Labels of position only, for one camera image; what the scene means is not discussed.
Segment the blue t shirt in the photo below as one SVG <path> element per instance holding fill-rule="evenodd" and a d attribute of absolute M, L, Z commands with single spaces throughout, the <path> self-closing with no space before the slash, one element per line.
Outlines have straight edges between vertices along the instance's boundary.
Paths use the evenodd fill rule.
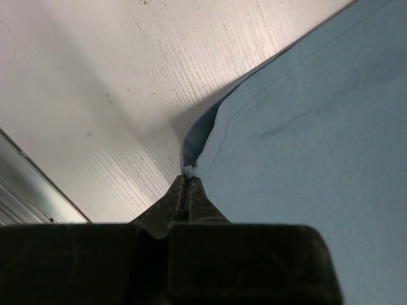
<path fill-rule="evenodd" d="M 405 304 L 406 2 L 357 1 L 254 71 L 181 170 L 233 222 L 316 228 L 347 304 Z"/>

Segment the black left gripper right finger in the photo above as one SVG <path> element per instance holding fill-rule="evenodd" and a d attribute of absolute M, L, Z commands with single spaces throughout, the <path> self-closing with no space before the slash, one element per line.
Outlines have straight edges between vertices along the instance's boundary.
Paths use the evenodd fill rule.
<path fill-rule="evenodd" d="M 202 181 L 197 177 L 188 181 L 186 189 L 186 221 L 230 223 L 208 199 Z"/>

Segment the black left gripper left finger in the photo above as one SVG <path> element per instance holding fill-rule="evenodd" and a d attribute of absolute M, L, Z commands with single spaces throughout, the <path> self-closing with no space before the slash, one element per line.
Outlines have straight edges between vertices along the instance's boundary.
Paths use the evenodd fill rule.
<path fill-rule="evenodd" d="M 167 192 L 130 223 L 143 228 L 154 238 L 164 238 L 173 222 L 183 220 L 185 198 L 186 176 L 178 175 Z"/>

